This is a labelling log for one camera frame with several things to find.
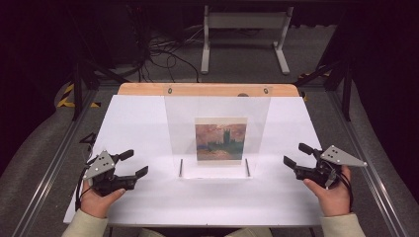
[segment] small painting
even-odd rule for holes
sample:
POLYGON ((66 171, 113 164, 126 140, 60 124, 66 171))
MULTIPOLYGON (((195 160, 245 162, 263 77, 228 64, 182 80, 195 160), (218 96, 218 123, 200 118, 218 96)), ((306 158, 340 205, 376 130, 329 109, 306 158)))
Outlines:
POLYGON ((196 118, 198 161, 241 161, 247 118, 196 118))

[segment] sleeve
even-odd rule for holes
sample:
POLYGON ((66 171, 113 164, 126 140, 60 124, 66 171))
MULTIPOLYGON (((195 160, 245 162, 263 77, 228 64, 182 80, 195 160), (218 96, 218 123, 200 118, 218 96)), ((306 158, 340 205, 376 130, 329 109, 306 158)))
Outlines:
POLYGON ((364 237, 363 229, 355 213, 347 215, 322 217, 321 227, 325 237, 364 237))
POLYGON ((79 209, 62 234, 62 237, 102 237, 107 225, 107 218, 97 218, 79 209))

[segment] white tabletop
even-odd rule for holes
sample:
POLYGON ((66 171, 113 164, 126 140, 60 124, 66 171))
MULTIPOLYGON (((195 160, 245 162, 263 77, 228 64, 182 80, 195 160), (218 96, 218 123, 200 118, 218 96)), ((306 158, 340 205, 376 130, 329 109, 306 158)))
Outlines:
MULTIPOLYGON (((133 175, 149 166, 110 209, 109 223, 123 226, 289 227, 319 225, 315 195, 284 155, 300 166, 314 167, 315 159, 298 151, 300 142, 320 149, 304 101, 273 97, 251 179, 182 179, 172 158, 163 96, 113 96, 93 154, 108 150, 134 155, 117 165, 119 176, 133 175)), ((74 198, 64 222, 74 215, 74 198)))

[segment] hand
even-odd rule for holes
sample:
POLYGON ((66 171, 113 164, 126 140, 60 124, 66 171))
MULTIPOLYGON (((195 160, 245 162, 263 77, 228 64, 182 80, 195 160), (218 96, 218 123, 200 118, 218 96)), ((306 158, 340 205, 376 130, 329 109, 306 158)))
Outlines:
POLYGON ((83 182, 84 195, 81 197, 81 207, 85 213, 98 218, 106 218, 108 215, 109 207, 123 194, 126 192, 125 189, 114 191, 113 193, 101 197, 93 189, 90 189, 88 182, 83 182))
MULTIPOLYGON (((351 171, 342 166, 342 173, 351 181, 351 171)), ((345 215, 350 212, 349 191, 342 182, 331 190, 325 190, 315 182, 305 179, 304 184, 318 197, 321 210, 325 217, 345 215)))

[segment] metal stand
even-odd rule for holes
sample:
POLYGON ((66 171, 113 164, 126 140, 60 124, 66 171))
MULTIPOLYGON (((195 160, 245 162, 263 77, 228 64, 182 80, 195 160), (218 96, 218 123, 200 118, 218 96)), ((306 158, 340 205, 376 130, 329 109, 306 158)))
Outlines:
POLYGON ((280 29, 281 36, 278 41, 274 41, 274 49, 277 54, 281 69, 285 75, 290 74, 283 53, 283 45, 290 25, 293 8, 289 7, 287 12, 280 13, 220 13, 211 12, 209 6, 205 7, 204 12, 204 50, 201 64, 201 73, 209 73, 210 64, 210 28, 212 29, 280 29))

